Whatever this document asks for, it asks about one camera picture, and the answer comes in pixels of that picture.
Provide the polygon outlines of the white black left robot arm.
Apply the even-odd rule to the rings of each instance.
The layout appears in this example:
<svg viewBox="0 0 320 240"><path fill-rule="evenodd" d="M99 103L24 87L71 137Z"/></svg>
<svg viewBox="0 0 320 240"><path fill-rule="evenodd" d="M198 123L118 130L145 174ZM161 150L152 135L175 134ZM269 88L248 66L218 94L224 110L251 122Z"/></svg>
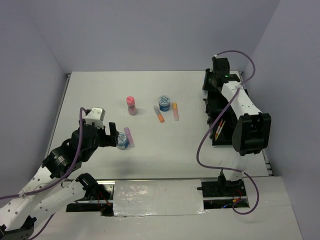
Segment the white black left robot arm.
<svg viewBox="0 0 320 240"><path fill-rule="evenodd" d="M81 199L108 200L111 192L89 173L80 174L69 185L50 195L50 191L78 170L99 148L116 147L119 132L110 122L110 134L105 126L79 122L71 137L53 149L27 185L9 198L0 209L0 238L2 240L32 239L35 227L49 220L61 208Z"/></svg>

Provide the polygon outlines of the orange pen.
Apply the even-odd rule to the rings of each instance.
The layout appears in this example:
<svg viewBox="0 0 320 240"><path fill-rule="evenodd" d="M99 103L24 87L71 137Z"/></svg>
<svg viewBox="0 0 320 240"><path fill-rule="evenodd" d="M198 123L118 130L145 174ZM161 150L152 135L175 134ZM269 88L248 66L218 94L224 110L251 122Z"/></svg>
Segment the orange pen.
<svg viewBox="0 0 320 240"><path fill-rule="evenodd" d="M217 127L217 129L216 129L215 135L214 135L214 139L215 139L215 140L217 139L217 137L218 137L218 135L219 135L219 131L220 131L220 128L221 128L223 122L224 122L224 120L221 119L221 120L220 120L220 123L219 123L219 125L218 125L218 127Z"/></svg>

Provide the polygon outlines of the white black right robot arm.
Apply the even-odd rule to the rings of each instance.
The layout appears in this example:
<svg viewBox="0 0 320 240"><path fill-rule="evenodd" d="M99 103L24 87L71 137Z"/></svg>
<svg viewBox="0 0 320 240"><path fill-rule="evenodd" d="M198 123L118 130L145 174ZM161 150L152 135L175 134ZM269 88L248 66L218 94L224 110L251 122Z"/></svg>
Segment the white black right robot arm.
<svg viewBox="0 0 320 240"><path fill-rule="evenodd" d="M251 160L269 144L272 118L256 107L240 77L230 72L226 57L212 58L202 89L209 139L213 146L232 147L233 159L219 173L215 190L223 196L243 193L244 172Z"/></svg>

